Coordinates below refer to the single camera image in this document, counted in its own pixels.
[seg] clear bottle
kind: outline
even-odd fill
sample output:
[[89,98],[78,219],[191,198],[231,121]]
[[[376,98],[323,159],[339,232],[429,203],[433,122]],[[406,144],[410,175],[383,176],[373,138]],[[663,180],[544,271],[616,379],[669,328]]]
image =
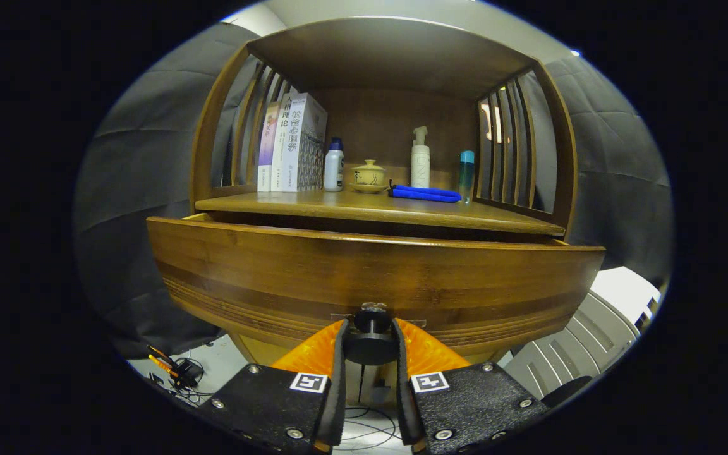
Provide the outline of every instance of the clear bottle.
[[471,202],[471,191],[473,191],[473,151],[465,150],[459,154],[459,195],[463,197],[463,203]]
[[341,191],[342,190],[342,169],[344,168],[344,146],[341,138],[335,136],[330,138],[330,147],[327,155],[324,157],[324,190],[325,191]]

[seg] purple book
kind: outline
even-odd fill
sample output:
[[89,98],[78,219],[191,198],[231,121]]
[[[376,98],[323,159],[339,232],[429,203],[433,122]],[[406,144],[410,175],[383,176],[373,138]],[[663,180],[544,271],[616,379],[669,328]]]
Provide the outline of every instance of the purple book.
[[274,139],[277,137],[277,115],[280,102],[269,104],[265,112],[263,132],[260,133],[260,156],[257,159],[257,191],[271,191],[271,163],[274,155]]

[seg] blue bottle cap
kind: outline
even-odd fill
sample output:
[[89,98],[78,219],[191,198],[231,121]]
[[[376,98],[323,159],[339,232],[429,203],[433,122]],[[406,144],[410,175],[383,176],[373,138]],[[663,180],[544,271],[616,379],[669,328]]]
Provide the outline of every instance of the blue bottle cap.
[[328,150],[344,150],[344,146],[341,144],[341,138],[336,138],[336,136],[330,138],[330,147]]
[[473,164],[473,152],[471,150],[465,150],[459,154],[460,163],[471,163]]

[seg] white bottle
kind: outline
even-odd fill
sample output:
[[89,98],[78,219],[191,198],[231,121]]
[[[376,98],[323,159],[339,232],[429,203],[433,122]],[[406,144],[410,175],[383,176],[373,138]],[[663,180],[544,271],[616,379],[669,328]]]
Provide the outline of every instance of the white bottle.
[[415,188],[428,188],[431,176],[431,160],[428,146],[425,145],[425,135],[428,130],[425,126],[414,129],[415,140],[412,141],[412,179],[410,186]]
[[344,152],[340,138],[331,138],[327,156],[324,157],[324,190],[341,191],[341,172],[344,168]]

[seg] white pump dispenser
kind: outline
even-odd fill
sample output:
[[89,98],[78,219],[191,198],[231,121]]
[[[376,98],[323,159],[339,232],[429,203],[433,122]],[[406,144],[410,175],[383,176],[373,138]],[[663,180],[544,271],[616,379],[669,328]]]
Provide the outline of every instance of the white pump dispenser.
[[428,129],[419,126],[414,129],[415,139],[412,141],[412,179],[410,186],[415,188],[428,188],[431,177],[431,161],[428,146],[425,145],[425,135]]

